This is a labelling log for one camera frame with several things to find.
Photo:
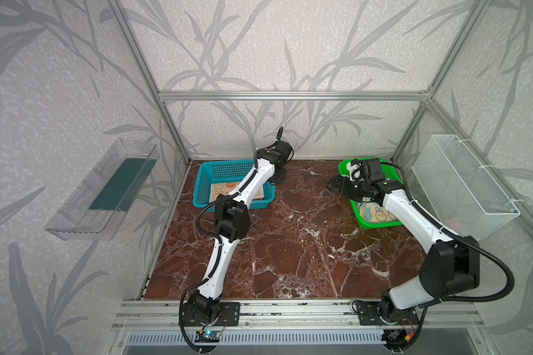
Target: towel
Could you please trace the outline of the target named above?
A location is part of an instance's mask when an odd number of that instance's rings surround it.
[[[219,196],[220,194],[227,196],[228,193],[230,193],[234,188],[236,188],[238,184],[239,182],[212,183],[209,192],[209,202],[215,201],[217,199],[217,196]],[[262,200],[264,199],[264,197],[264,186],[261,186],[255,197],[253,197],[253,200]]]
[[[369,223],[395,222],[397,217],[375,202],[357,203],[359,215]]]

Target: metal vent grille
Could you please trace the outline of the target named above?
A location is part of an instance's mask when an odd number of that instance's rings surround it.
[[[192,338],[195,331],[188,332]],[[220,343],[225,345],[326,345],[384,344],[383,330],[227,330]],[[133,331],[127,345],[184,345],[178,330]]]

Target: white wire mesh basket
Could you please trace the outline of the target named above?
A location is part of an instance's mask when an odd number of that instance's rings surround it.
[[[461,235],[482,239],[519,216],[486,166],[455,135],[433,135],[412,171],[438,218]]]

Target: wall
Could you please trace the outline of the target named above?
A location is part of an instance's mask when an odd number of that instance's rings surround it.
[[[122,4],[159,90],[419,91],[473,0]],[[280,125],[297,157],[392,152],[417,107],[343,104],[184,101],[168,108],[190,154],[201,158],[250,156]]]
[[[436,116],[427,109],[396,161],[396,163],[402,166],[405,171],[406,176],[404,179],[410,187],[412,197],[418,200],[424,208],[434,215],[436,215],[436,212],[434,211],[433,205],[429,202],[425,191],[420,186],[417,177],[412,171],[412,166],[432,135],[445,134],[448,134],[448,132],[439,123]]]
[[[493,1],[434,98],[533,209],[533,1]],[[533,354],[533,242],[512,222],[481,244],[516,287],[476,307],[501,354]],[[498,291],[503,273],[482,261],[474,294]]]
[[[0,1],[0,353],[99,353],[141,287],[185,169],[106,7]],[[119,232],[46,232],[115,138],[161,153]]]

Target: green plastic tray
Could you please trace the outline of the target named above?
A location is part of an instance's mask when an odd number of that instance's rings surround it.
[[[358,159],[359,160],[365,160],[365,159],[371,159],[371,158],[358,158]],[[344,160],[338,165],[338,172],[339,172],[339,174],[341,176],[349,176],[349,171],[347,171],[347,163],[349,163],[352,160],[353,159]],[[384,172],[385,176],[387,177],[387,179],[395,179],[395,180],[398,180],[398,181],[402,182],[401,178],[399,177],[399,175],[395,171],[394,167],[390,167],[388,165],[382,165],[381,167],[383,168],[383,172]],[[398,225],[403,225],[403,223],[401,221],[399,221],[399,220],[396,221],[396,222],[383,222],[383,223],[370,223],[370,222],[367,222],[359,214],[359,209],[357,208],[357,203],[355,201],[352,201],[352,200],[349,200],[349,202],[351,203],[351,208],[354,210],[354,214],[355,214],[355,218],[357,219],[357,222],[359,223],[359,225],[363,229],[372,230],[372,229],[375,229],[375,228],[396,227]]]

